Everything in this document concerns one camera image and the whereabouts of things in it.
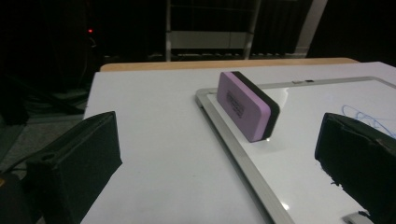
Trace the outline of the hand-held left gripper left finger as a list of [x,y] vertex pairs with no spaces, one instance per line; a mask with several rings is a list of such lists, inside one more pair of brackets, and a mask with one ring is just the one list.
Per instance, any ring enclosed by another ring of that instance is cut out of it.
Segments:
[[26,161],[47,224],[80,224],[121,165],[113,111],[84,119]]

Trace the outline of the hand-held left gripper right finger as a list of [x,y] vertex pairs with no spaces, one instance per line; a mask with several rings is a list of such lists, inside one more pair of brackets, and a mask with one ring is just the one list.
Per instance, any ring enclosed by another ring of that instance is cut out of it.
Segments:
[[323,116],[315,159],[374,224],[396,224],[396,139],[342,115]]

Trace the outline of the silver framed whiteboard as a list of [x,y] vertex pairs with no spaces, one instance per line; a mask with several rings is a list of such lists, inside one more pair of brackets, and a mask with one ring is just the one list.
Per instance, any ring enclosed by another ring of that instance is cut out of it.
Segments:
[[361,206],[315,159],[325,113],[362,121],[396,137],[396,84],[376,77],[350,77],[263,84],[280,107],[272,135],[250,143],[217,100],[214,89],[196,93],[198,105],[233,155],[264,219],[274,224],[345,224]]

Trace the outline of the purple whiteboard eraser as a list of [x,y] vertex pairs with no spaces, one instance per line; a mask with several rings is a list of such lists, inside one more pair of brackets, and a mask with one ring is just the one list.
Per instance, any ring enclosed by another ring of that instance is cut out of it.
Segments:
[[280,107],[242,73],[220,73],[217,100],[249,142],[272,135]]

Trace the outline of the black tripod stand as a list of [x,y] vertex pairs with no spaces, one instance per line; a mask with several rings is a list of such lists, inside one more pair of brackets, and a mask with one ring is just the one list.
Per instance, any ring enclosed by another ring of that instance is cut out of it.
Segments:
[[0,115],[6,125],[22,125],[29,119],[21,97],[24,92],[32,94],[66,114],[79,115],[83,113],[82,109],[34,87],[23,79],[10,75],[0,75]]

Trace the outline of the dark device with red light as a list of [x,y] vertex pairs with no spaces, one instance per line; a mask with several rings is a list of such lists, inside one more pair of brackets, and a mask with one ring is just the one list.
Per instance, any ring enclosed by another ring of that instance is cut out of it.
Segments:
[[90,46],[92,48],[95,48],[97,46],[97,43],[96,43],[95,36],[94,36],[94,30],[91,28],[91,26],[88,26],[86,28],[86,35],[88,37]]

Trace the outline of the grey metal stand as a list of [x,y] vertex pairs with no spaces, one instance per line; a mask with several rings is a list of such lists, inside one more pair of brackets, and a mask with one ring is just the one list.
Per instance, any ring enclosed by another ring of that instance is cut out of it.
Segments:
[[252,0],[253,7],[245,32],[173,31],[172,0],[166,0],[165,60],[172,61],[172,49],[241,49],[243,58],[250,57],[262,0]]

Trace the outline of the pale upright post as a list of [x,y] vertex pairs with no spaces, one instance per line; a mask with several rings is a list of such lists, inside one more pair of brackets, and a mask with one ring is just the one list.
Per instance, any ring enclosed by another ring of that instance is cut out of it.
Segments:
[[295,49],[295,52],[297,54],[306,54],[309,51],[310,45],[318,28],[318,24],[327,5],[327,2],[328,0],[312,1],[312,5],[306,15],[304,25],[302,27],[299,40]]

